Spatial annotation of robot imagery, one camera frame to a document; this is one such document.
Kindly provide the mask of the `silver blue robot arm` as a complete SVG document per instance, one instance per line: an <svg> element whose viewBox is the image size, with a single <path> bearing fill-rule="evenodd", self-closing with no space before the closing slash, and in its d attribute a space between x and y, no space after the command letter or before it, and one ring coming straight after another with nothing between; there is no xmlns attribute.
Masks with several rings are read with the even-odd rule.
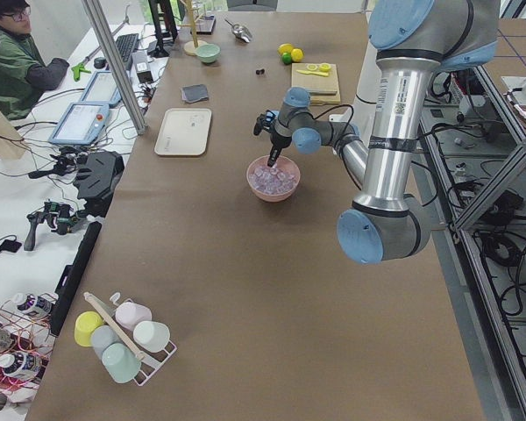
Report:
<svg viewBox="0 0 526 421"><path fill-rule="evenodd" d="M361 264L406 258L430 238L422 205L405 188L424 98L442 71L474 68L492 60L500 5L496 1L380 1L368 37L376 49L379 92L370 139L349 123L311 115L309 93L293 87L278 111L258 116L254 132L268 132L275 164L284 148L314 153L334 149L359 192L338 219L338 242Z"/></svg>

